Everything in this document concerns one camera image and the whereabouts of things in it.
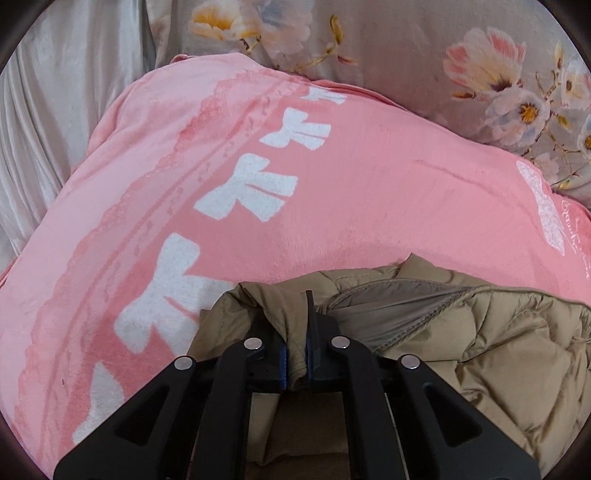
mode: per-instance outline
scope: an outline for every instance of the beige puffer jacket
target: beige puffer jacket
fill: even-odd
[[[412,255],[401,265],[316,272],[277,285],[242,283],[224,294],[189,354],[220,355],[263,309],[286,340],[290,393],[255,394],[249,479],[348,478],[338,394],[305,383],[307,304],[376,353],[413,353],[533,455],[545,475],[591,412],[591,309],[524,288],[498,287]]]

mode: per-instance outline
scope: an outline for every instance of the white flower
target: white flower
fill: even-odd
[[[591,74],[582,60],[573,60],[560,75],[563,108],[586,110],[591,106]]]
[[[242,15],[271,56],[300,52],[310,36],[314,0],[244,0]]]
[[[503,90],[486,109],[492,137],[505,147],[528,147],[550,118],[550,104],[519,87]]]
[[[491,98],[506,88],[516,86],[525,58],[525,43],[517,45],[505,32],[496,28],[472,28],[463,41],[446,50],[443,70],[449,79],[479,98]]]
[[[541,155],[538,155],[533,160],[533,163],[540,169],[542,175],[550,185],[558,183],[558,171],[560,170],[560,166],[555,159],[550,158],[549,153],[542,153]]]
[[[585,157],[591,160],[591,115],[587,117],[583,128],[581,128],[581,133],[577,138],[577,147]]]
[[[254,25],[245,21],[236,0],[210,0],[193,10],[189,31],[199,37],[240,40],[256,35]]]

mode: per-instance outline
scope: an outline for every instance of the metal screw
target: metal screw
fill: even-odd
[[[421,364],[421,361],[418,359],[417,356],[404,355],[402,357],[402,360],[400,360],[400,363],[402,363],[402,366],[404,368],[408,368],[409,370],[414,370],[415,368],[418,368],[418,366]]]
[[[249,350],[258,350],[262,347],[262,340],[257,337],[250,337],[244,340],[244,348]]]
[[[177,370],[188,370],[193,366],[193,359],[189,356],[180,356],[174,361]]]
[[[349,340],[347,337],[338,336],[333,337],[330,343],[335,348],[347,348],[349,345],[351,345],[351,340]]]

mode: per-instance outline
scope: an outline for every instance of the pink blanket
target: pink blanket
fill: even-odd
[[[239,54],[133,84],[0,290],[0,409],[51,476],[241,280],[414,252],[591,303],[591,222],[523,159]]]

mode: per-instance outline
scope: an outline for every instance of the flower print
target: flower print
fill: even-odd
[[[586,110],[591,106],[591,74],[581,60],[573,60],[560,75],[563,108]]]
[[[329,27],[330,32],[332,33],[332,41],[326,44],[324,48],[324,53],[313,57],[307,63],[304,64],[297,64],[295,68],[293,68],[290,73],[295,73],[299,75],[305,75],[305,71],[311,67],[315,67],[319,65],[329,57],[336,57],[339,63],[347,66],[357,66],[357,60],[351,57],[347,57],[340,53],[340,48],[342,46],[343,40],[345,39],[345,32],[343,31],[343,27],[340,24],[339,17],[336,14],[330,16],[329,20]]]
[[[492,137],[503,146],[528,147],[550,118],[550,104],[519,87],[503,90],[486,109]]]
[[[253,37],[253,26],[245,22],[236,0],[210,0],[193,10],[189,31],[199,37],[240,40]]]
[[[164,63],[166,46],[168,44],[168,37],[170,36],[170,15],[165,15],[154,20],[150,24],[150,31],[152,32],[152,39],[154,40],[154,47],[156,49],[155,65],[160,67]]]
[[[447,77],[478,94],[471,98],[488,99],[518,84],[525,43],[516,45],[507,33],[496,28],[489,27],[486,32],[472,28],[463,41],[448,47],[446,54],[443,70]]]
[[[437,124],[437,125],[441,125],[442,127],[449,127],[449,122],[447,121],[447,118],[445,118],[442,114],[440,114],[439,112],[435,112],[434,114],[430,115],[429,117],[427,117],[431,122]]]
[[[267,53],[291,55],[310,36],[314,0],[243,0],[242,15],[254,25]]]
[[[556,48],[554,49],[554,63],[556,64],[556,68],[559,70],[562,69],[562,65],[564,64],[564,48],[560,42],[556,44]]]
[[[532,160],[532,163],[540,169],[542,175],[550,185],[558,183],[558,171],[560,170],[560,166],[555,159],[550,158],[548,152],[538,155]]]
[[[591,115],[587,117],[577,138],[577,147],[585,157],[591,160]]]

